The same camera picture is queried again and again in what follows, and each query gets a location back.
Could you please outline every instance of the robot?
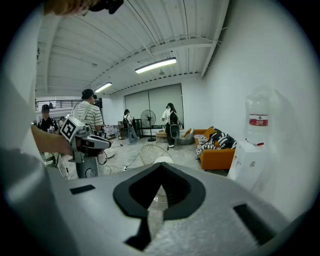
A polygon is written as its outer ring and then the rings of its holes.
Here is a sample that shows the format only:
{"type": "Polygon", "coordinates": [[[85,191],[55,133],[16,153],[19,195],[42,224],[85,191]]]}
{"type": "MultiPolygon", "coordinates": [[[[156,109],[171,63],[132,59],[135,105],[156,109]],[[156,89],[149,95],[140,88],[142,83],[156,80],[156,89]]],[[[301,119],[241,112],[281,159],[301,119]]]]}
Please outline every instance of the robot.
{"type": "Polygon", "coordinates": [[[69,142],[72,159],[79,179],[98,176],[97,156],[101,150],[111,147],[111,142],[91,134],[90,128],[72,116],[67,116],[61,134],[69,142]]]}

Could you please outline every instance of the orange sofa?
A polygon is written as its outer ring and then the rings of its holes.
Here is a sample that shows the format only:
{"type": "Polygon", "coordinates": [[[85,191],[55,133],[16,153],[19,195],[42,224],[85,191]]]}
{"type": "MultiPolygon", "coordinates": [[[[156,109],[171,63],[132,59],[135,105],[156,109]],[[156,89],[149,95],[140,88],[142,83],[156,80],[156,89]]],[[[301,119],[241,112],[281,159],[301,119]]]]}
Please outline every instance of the orange sofa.
{"type": "MultiPolygon", "coordinates": [[[[211,127],[209,129],[194,130],[194,134],[203,134],[207,139],[216,131],[211,127]]],[[[200,155],[201,168],[203,170],[224,170],[230,169],[231,163],[234,159],[236,149],[205,149],[200,155]]]]}

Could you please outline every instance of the white wall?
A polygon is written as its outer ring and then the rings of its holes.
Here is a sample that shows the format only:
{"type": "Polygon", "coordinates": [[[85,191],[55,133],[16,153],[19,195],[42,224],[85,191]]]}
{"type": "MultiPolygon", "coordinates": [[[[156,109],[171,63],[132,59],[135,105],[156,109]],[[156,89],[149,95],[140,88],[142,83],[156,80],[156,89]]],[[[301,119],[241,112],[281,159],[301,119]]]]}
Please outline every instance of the white wall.
{"type": "Polygon", "coordinates": [[[208,96],[207,84],[199,78],[182,81],[184,129],[207,129],[213,126],[210,112],[212,99],[208,96]]]}
{"type": "Polygon", "coordinates": [[[118,125],[123,120],[125,112],[125,97],[123,95],[110,96],[102,99],[102,115],[105,125],[118,125]]]}
{"type": "Polygon", "coordinates": [[[214,126],[243,140],[245,98],[274,89],[268,161],[253,192],[289,220],[310,207],[319,185],[319,63],[285,10],[268,1],[237,1],[205,75],[214,126]]]}
{"type": "MultiPolygon", "coordinates": [[[[158,87],[169,86],[171,84],[159,84],[158,87]]],[[[156,87],[144,87],[140,91],[147,89],[154,89],[156,87]]],[[[214,125],[211,123],[208,113],[211,111],[210,101],[208,97],[207,84],[199,78],[188,78],[181,81],[182,102],[183,102],[183,116],[184,129],[207,129],[214,125]]],[[[103,120],[106,125],[117,125],[118,121],[122,120],[122,116],[126,109],[125,97],[134,92],[123,92],[116,94],[116,96],[109,96],[109,98],[102,99],[103,120]]]]}

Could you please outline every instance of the electric fan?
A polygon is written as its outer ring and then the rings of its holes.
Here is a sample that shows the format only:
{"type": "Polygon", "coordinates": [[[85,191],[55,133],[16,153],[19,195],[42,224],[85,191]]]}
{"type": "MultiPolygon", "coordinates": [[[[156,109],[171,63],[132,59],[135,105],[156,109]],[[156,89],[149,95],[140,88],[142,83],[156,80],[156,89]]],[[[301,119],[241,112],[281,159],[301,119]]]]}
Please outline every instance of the electric fan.
{"type": "Polygon", "coordinates": [[[156,115],[151,110],[145,110],[141,114],[141,122],[144,127],[150,127],[151,138],[148,138],[148,142],[155,142],[156,138],[152,138],[151,126],[156,122],[156,115]]]}

